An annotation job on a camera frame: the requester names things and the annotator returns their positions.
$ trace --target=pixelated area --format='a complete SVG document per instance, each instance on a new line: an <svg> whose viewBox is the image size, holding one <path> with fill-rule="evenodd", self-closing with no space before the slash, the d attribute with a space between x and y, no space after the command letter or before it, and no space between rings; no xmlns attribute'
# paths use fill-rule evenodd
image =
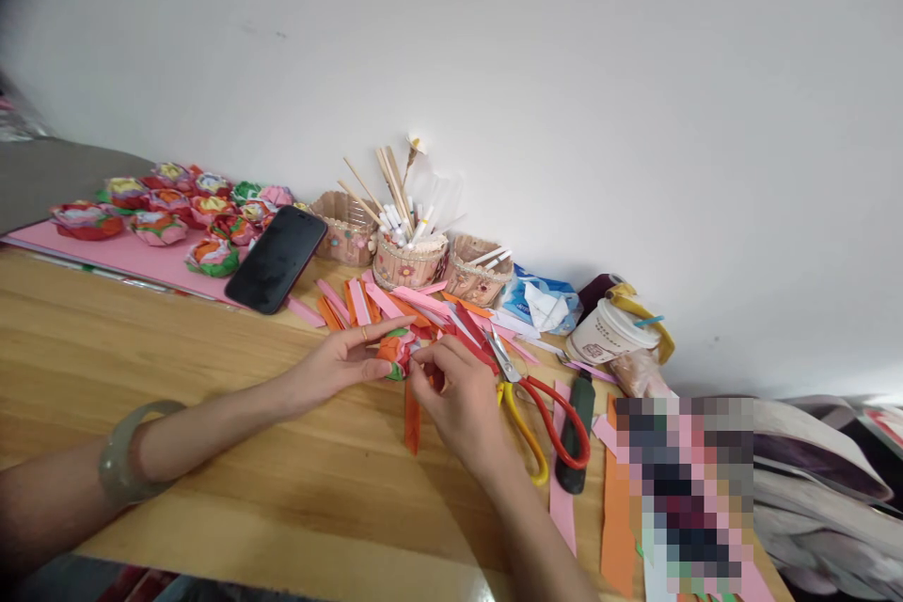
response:
<svg viewBox="0 0 903 602"><path fill-rule="evenodd" d="M619 398L631 528L670 593L742 594L753 564L749 398Z"/></svg>

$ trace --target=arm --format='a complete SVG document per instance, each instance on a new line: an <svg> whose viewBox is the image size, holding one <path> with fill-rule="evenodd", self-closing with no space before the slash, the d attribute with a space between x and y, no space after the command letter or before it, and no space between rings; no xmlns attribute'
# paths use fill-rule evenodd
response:
<svg viewBox="0 0 903 602"><path fill-rule="evenodd" d="M377 340L413 320L369 326L368 337ZM132 469L147 482L175 480L343 388L384 377L390 363L367 359L364 342L360 329L337 332L277 378L143 424L132 439ZM99 480L105 445L106 438L98 438L0 472L0 578L28 573L119 515L122 507L107 498Z"/></svg>
<svg viewBox="0 0 903 602"><path fill-rule="evenodd" d="M437 372L444 376L441 393L428 379ZM413 355L411 387L499 515L518 599L598 600L505 433L492 372L458 339L445 337Z"/></svg>

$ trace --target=pen holder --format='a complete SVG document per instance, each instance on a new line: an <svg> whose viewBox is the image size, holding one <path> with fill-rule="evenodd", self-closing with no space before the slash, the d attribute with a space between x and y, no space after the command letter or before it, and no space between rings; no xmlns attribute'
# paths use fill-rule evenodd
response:
<svg viewBox="0 0 903 602"><path fill-rule="evenodd" d="M449 241L444 235L435 248L427 251L413 249L407 251L394 245L385 237L377 235L376 258L373 259L373 277L383 289L396 287L419 289L433 284L440 274L444 257L449 250Z"/></svg>
<svg viewBox="0 0 903 602"><path fill-rule="evenodd" d="M443 279L447 279L445 291L475 306L487 308L492 305L501 288L511 279L515 265L511 257L486 270L484 263L470 265L468 261L479 259L483 254L498 249L496 243L480 240L472 235L458 235L449 256L449 267Z"/></svg>
<svg viewBox="0 0 903 602"><path fill-rule="evenodd" d="M367 205L374 211L379 209L370 201ZM341 191L329 191L310 205L310 212L329 226L317 247L318 256L345 265L370 265L376 249L376 222L355 199Z"/></svg>

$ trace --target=smartphone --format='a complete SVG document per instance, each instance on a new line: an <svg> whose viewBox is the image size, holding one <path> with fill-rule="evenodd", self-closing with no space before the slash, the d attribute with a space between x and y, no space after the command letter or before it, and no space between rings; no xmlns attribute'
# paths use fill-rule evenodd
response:
<svg viewBox="0 0 903 602"><path fill-rule="evenodd" d="M285 302L326 235L326 224L297 207L281 208L226 285L226 296L264 315Z"/></svg>

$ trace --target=right hand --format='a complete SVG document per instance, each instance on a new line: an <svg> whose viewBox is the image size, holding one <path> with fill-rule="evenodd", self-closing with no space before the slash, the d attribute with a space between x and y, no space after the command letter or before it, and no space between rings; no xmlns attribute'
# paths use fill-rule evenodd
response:
<svg viewBox="0 0 903 602"><path fill-rule="evenodd" d="M501 422L492 370L461 341L446 336L414 353L410 372L414 397L467 470L482 481L507 465L516 451ZM444 381L441 392L436 392L429 376Z"/></svg>

